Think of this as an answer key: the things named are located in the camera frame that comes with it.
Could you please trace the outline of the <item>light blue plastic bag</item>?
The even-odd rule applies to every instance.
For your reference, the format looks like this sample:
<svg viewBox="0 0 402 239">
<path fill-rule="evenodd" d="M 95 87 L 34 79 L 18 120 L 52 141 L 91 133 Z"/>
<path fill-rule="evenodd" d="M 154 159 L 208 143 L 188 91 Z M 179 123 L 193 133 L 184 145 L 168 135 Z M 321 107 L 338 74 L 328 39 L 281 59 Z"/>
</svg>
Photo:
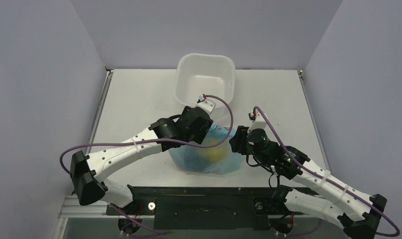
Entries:
<svg viewBox="0 0 402 239">
<path fill-rule="evenodd" d="M 196 173 L 227 174 L 237 171 L 243 161 L 243 156 L 231 150 L 229 140 L 236 130 L 228 127 L 212 125 L 204 138 L 203 145 L 212 145 L 220 142 L 230 132 L 225 141 L 212 148 L 199 148 L 183 145 L 168 150 L 173 162 L 180 169 Z"/>
</svg>

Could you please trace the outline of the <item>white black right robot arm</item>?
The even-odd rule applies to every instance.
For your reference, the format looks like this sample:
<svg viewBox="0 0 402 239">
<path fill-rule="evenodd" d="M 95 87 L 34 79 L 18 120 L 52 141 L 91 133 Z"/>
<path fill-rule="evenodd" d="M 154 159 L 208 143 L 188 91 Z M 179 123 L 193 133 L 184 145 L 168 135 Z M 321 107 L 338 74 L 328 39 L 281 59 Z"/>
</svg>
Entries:
<svg viewBox="0 0 402 239">
<path fill-rule="evenodd" d="M 369 195 L 353 189 L 322 169 L 294 147 L 282 148 L 269 140 L 261 129 L 239 126 L 229 144 L 232 152 L 251 155 L 260 165 L 279 176 L 300 183 L 320 197 L 288 186 L 278 186 L 271 198 L 271 207 L 282 213 L 300 212 L 326 220 L 351 239 L 373 239 L 377 234 L 387 199 L 380 194 Z"/>
</svg>

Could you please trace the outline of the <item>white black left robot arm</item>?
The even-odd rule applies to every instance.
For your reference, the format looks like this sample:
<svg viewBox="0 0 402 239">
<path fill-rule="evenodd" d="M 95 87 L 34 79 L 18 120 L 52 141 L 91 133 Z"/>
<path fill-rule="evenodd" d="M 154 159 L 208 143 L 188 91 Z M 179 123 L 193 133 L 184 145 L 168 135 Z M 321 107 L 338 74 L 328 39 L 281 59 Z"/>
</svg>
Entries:
<svg viewBox="0 0 402 239">
<path fill-rule="evenodd" d="M 84 154 L 72 155 L 70 177 L 80 205 L 97 201 L 113 203 L 126 214 L 138 209 L 138 200 L 129 185 L 108 179 L 114 172 L 144 157 L 178 148 L 185 142 L 202 143 L 213 120 L 213 103 L 198 103 L 184 107 L 181 114 L 160 118 L 120 146 Z"/>
</svg>

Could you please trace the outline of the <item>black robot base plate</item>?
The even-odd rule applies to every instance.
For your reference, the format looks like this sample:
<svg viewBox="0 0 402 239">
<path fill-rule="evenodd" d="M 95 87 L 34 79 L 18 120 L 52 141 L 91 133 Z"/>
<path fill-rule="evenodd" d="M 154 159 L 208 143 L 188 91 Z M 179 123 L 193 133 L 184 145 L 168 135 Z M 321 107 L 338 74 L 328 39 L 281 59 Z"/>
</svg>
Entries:
<svg viewBox="0 0 402 239">
<path fill-rule="evenodd" d="M 124 211 L 153 219 L 156 230 L 268 230 L 291 212 L 270 187 L 134 187 Z"/>
</svg>

